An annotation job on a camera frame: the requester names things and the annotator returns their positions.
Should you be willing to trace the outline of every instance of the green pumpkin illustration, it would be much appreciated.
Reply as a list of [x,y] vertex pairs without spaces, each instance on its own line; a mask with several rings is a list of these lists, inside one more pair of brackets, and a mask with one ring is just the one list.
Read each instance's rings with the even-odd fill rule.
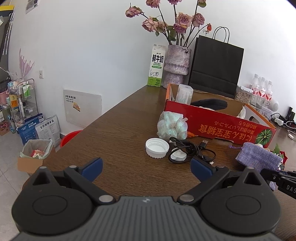
[[270,129],[266,129],[259,133],[256,138],[256,144],[262,144],[263,146],[266,145],[272,137],[272,132]]

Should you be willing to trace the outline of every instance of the iridescent plastic bag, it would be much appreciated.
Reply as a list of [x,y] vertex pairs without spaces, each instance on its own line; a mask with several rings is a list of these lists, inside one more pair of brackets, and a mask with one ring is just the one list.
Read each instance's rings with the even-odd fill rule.
[[182,114],[164,111],[157,124],[157,135],[166,141],[169,141],[170,137],[185,140],[188,128],[187,120],[187,118],[183,118]]

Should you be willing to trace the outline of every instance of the blue gripper pad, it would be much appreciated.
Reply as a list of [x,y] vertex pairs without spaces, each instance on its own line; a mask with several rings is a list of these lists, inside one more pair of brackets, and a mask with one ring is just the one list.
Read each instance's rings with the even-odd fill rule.
[[191,172],[198,180],[201,182],[207,180],[213,175],[213,172],[210,168],[203,165],[200,161],[192,158],[190,162]]
[[83,167],[81,175],[88,181],[93,182],[103,171],[102,158],[95,159]]

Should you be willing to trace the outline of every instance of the bag handle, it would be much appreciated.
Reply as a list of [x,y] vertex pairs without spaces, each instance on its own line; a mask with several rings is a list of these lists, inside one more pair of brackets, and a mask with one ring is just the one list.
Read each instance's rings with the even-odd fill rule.
[[224,29],[224,31],[225,31],[225,39],[224,39],[223,43],[225,43],[225,40],[226,40],[226,37],[227,37],[226,29],[228,30],[228,40],[227,40],[227,43],[228,43],[228,42],[229,42],[229,37],[230,37],[230,32],[229,32],[229,29],[228,29],[227,27],[222,27],[222,26],[217,27],[217,28],[215,29],[214,33],[213,33],[213,37],[212,37],[212,39],[216,39],[216,34],[217,34],[217,32],[218,32],[220,29]]

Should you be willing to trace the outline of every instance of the white round speaker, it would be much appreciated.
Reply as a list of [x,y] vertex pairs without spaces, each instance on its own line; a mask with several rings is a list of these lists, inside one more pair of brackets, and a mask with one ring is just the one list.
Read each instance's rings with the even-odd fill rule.
[[268,105],[268,108],[272,111],[277,111],[279,109],[279,102],[275,99],[271,99],[270,104]]

